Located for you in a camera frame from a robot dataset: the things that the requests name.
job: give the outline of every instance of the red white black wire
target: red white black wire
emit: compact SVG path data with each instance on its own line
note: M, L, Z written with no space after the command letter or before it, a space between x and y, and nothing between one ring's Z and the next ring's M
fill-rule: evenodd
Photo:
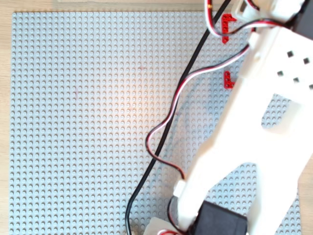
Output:
M283 23L280 23L276 20L264 18L264 19L258 19L258 20L254 20L254 21L245 23L242 26L240 26L239 28L237 28L237 29L235 29L229 33L221 33L214 27L212 9L213 9L212 0L204 0L204 14L205 14L205 20L206 20L207 27L208 27L209 31L217 37L231 36L231 35L239 32L240 30L247 29L247 28L269 27L269 26L282 26L282 27L284 27L285 26Z
M180 234L169 229L162 229L157 233L157 235L180 235Z
M169 161L166 161L160 157L158 157L156 154L154 154L154 152L152 151L152 149L150 148L150 141L151 141L151 138L152 136L157 132L159 131L161 128L163 128L168 122L169 120L172 118L172 116L174 115L174 112L175 112L175 106L178 102L178 99L179 99L179 95L181 93L181 91L183 90L183 88L186 86L186 84L192 79L194 78L195 76L198 76L200 74L203 74L203 73L206 73L206 72L212 72L212 71L215 71L215 70L219 70L221 68L224 68L228 65L230 65L231 63L235 62L236 60L238 60L240 57L242 57L249 49L249 45L246 45L241 51L239 51L237 54L233 55L232 57L228 58L227 60L219 63L219 64L216 64L216 65L212 65L212 66L208 66L208 67L204 67L202 69L199 69L199 70L196 70L196 71L193 71L192 73L188 74L186 76L186 78L184 79L184 81L181 83L180 86L177 87L176 91L175 91L175 94L174 94L174 97L173 97L173 100L172 100L172 104L171 104L171 107L170 107L170 111L167 115L167 117L159 124L157 125L155 128L153 128L149 134L147 135L147 138L146 138L146 148L149 152L149 154L155 158L157 161L159 162L162 162L166 165L169 165L175 169L177 169L179 172L180 172L180 175L182 177L182 179L185 179L185 173L184 171L181 169L181 167L179 167L178 165L174 164L174 163L171 163Z
M257 11L260 10L260 8L252 0L246 0L246 1L249 3L250 6L252 6Z

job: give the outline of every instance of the wire bundle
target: wire bundle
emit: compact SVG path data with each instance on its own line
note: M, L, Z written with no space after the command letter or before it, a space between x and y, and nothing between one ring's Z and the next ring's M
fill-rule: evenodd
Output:
M258 19L254 20L248 23L243 24L239 28L229 32L229 33L221 33L216 30L213 24L213 17L212 17L212 0L204 0L204 13L205 13L205 20L207 27L209 31L217 37L227 37L234 35L235 33L239 32L242 29L247 29L247 28L257 28L257 27L269 27L269 26L282 26L285 27L283 23L280 23L279 21L273 20L273 19Z
M196 70L192 73L189 73L202 46L204 45L204 42L206 41L207 37L209 36L210 33L212 33L213 35L215 36L230 36L230 35L233 35L235 33L237 33L238 31L242 30L242 29L246 29L246 28L256 28L256 27L263 27L263 26L284 26L283 24L275 21L275 20L271 20L271 19L259 19L259 20L255 20L255 21L252 21L252 22L249 22L249 23L246 23L244 25L242 25L241 27L233 30L232 32L229 32L227 34L223 34L221 32L218 32L215 27L214 27L214 24L215 22L220 18L220 16L222 15L222 13L224 12L224 10L226 9L226 7L228 6L228 4L230 3L231 0L225 0L223 2L223 4L221 5L221 7L219 8L218 12L216 13L215 17L213 18L212 17L212 1L211 0L205 0L205 18L206 18L206 23L207 23L207 26L208 26L208 29L205 31L203 37L201 38L194 54L192 55L184 73L182 74L180 80L179 80L179 83L178 83L178 86L177 86L177 89L175 91L175 94L174 94L174 97L173 97L173 100L172 100L172 104L171 104L171 107L170 107L170 111L167 115L167 117L165 118L165 120L163 122L161 122L159 125L157 125L155 128L153 128L147 138L146 138L146 148L147 148L147 151L149 152L149 154L152 156L152 160L148 166L148 168L146 169L145 173L143 174L139 184L137 185L135 191L133 192L133 194L131 195L130 199L129 199L129 202L127 204L127 207L126 207L126 211L125 211L125 223L126 223L126 232L127 232L127 235L131 235L131 227L130 227L130 212L131 212L131 208L132 208L132 204L135 200L135 198L137 197L137 195L139 194L141 188L143 187L145 181L147 180L154 164L156 163L156 161L160 161L170 167L173 167L175 168L181 175L182 179L185 179L185 173L183 172L183 170L181 169L181 167L179 167L178 165L174 164L174 163L171 163L169 161L166 161L162 158L159 157L159 154L162 150L162 147L164 146L164 143L165 143L165 140L166 140L166 137L169 133L169 130L170 130L170 127L171 127L171 124L173 122L173 118L174 118L174 114L175 114L175 111L176 111L176 108L177 108L177 103L178 103L178 100L179 100L179 95L181 93L181 91L183 90L183 88L185 87L185 85L192 79L194 78L195 76L197 75L200 75L200 74L203 74L203 73L206 73L206 72L211 72L211 71L214 71L214 70L218 70L218 69L221 69L225 66L228 66L230 65L231 63L233 63L234 61L238 60L239 58L241 58L249 49L249 45L246 45L242 50L240 50L238 53L236 53L235 55L233 55L232 57L228 58L227 60L219 63L219 64L216 64L216 65L213 65L213 66L208 66L208 67L205 67L205 68L202 68L202 69L199 69L199 70ZM248 0L249 4L252 5L252 7L254 7L255 9L258 8L253 2L252 0ZM150 148L150 145L149 145L149 142L151 140L151 137L152 135L160 130L162 127L165 127L165 130L162 134L162 137L161 137L161 140L158 144L158 147L156 149L156 152L153 153L153 151L151 150ZM169 204L168 204L168 208L167 208L167 214L168 214L168 218L169 218L169 221L171 222L171 224L173 225L173 227L178 231L178 232L175 232L175 231L170 231L170 230L162 230L160 231L158 234L159 235L169 235L169 234L172 234L172 235L175 235L175 234L182 234L184 235L185 232L184 231L181 231L175 224L174 224L174 221L173 221L173 218L170 214L170 207L171 207L171 203L174 199L174 196L172 196L172 198L170 199L169 201Z

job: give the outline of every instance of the wooden table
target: wooden table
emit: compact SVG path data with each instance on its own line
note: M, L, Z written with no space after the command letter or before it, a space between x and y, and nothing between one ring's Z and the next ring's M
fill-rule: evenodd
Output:
M172 0L170 4L135 3L138 0L111 0L113 3L79 2L86 0L1 0L0 1L0 234L8 234L9 220L9 126L10 126L10 57L11 57L11 19L13 12L21 11L166 11L202 10L198 3L181 4L190 0ZM222 0L215 0L219 7ZM313 234L313 159L309 161L299 180L302 234Z

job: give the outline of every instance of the red wire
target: red wire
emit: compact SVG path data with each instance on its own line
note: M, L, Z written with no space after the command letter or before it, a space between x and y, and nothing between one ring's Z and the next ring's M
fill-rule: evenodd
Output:
M175 231L172 231L172 230L166 230L166 231L160 233L159 235L178 235L178 233Z
M260 10L260 8L257 6L257 5L255 5L255 3L252 1L252 0L246 0L248 3L249 3L249 5L250 6L252 6L254 9L256 9L256 10Z

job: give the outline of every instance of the black cable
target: black cable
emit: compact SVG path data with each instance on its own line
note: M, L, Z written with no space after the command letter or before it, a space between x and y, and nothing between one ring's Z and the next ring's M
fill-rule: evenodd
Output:
M222 13L225 11L226 7L228 6L228 4L230 3L231 0L225 0L221 7L219 8L219 10L217 11L216 15L214 16L214 22L217 22L217 20L221 17ZM195 61L196 61L196 58L197 56L199 55L207 37L210 35L210 32L209 30L207 29L204 33L204 35L202 36L195 52L193 53L185 71L183 72L183 74L181 75L180 77L180 80L179 80L179 83L178 83L178 86L182 83L182 81L185 79L185 77L189 74L192 66L194 65ZM171 128L171 125L172 125L172 122L173 122L173 118L171 118L171 120L168 122L168 124L165 126L165 129L164 129L164 132L163 132L163 135L161 137L161 140L157 146L157 149L156 149L156 155L158 156L162 150L162 147L164 146L164 143L165 143L165 140L166 140L166 137L170 131L170 128ZM156 160L153 158L151 159L151 162L150 164L148 165L148 168L146 169L145 173L143 174L141 180L139 181L139 184L137 185L135 191L133 192L133 194L131 195L129 201L128 201L128 204L127 204L127 207L126 207L126 211L125 211L125 224L126 224L126 232L127 232L127 235L132 235L132 231L131 231L131 225L130 225L130 221L129 221L129 216L130 216L130 213L131 213L131 208L132 208L132 205L133 205L133 202L135 200L135 198L137 197L137 195L139 194L142 186L144 185L144 183L146 182L153 166L155 165L156 163Z
M170 201L168 202L167 204L167 217L168 217L168 220L170 221L171 225L181 234L181 235L186 235L186 233L183 231L183 230L180 230L176 224L174 223L173 221L173 218L171 216L171 204L172 204L172 201L174 199L175 196L172 196Z

